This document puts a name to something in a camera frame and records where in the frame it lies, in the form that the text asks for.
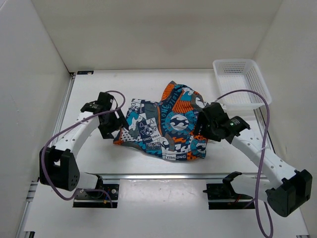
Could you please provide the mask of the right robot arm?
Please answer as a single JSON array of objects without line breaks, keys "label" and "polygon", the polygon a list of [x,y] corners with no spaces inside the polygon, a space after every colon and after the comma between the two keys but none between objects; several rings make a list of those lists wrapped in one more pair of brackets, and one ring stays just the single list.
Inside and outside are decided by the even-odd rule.
[{"label": "right robot arm", "polygon": [[195,135],[220,142],[226,140],[252,161],[267,182],[257,182],[241,172],[232,172],[223,180],[223,194],[238,194],[267,202],[281,217],[287,217],[311,197],[313,177],[307,170],[299,171],[262,145],[250,125],[241,117],[229,118],[220,103],[211,103],[199,112]]}]

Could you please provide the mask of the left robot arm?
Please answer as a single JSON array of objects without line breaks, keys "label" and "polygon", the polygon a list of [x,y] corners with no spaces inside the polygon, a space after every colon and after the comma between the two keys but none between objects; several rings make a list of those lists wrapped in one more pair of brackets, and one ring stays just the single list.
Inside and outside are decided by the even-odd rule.
[{"label": "left robot arm", "polygon": [[128,128],[121,107],[113,96],[114,91],[100,92],[95,101],[86,103],[80,110],[76,123],[59,132],[40,151],[40,183],[55,191],[75,189],[87,191],[92,198],[103,195],[101,177],[81,172],[77,155],[95,129],[103,139],[113,139],[113,133]]}]

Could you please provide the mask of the colourful patterned shorts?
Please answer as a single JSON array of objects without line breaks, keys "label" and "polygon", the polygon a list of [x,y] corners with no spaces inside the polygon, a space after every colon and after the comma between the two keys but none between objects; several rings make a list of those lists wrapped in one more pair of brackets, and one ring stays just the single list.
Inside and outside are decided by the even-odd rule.
[{"label": "colourful patterned shorts", "polygon": [[199,113],[207,105],[200,93],[171,81],[159,102],[132,99],[113,143],[168,161],[205,158],[208,139],[195,135]]}]

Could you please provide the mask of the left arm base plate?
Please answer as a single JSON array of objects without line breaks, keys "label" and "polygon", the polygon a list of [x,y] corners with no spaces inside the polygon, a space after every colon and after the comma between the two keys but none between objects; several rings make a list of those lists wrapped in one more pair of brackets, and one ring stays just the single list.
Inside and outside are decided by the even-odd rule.
[{"label": "left arm base plate", "polygon": [[106,208],[115,209],[118,206],[119,184],[108,183],[103,181],[103,184],[98,189],[104,190],[107,194],[98,191],[83,191],[76,193],[73,200],[73,208]]}]

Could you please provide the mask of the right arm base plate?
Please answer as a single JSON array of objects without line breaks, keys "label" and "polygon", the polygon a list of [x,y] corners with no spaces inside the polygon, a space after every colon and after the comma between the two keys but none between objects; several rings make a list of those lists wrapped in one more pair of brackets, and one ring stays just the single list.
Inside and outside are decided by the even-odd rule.
[{"label": "right arm base plate", "polygon": [[208,196],[209,210],[254,209],[253,197],[231,193],[222,183],[207,183],[203,191]]}]

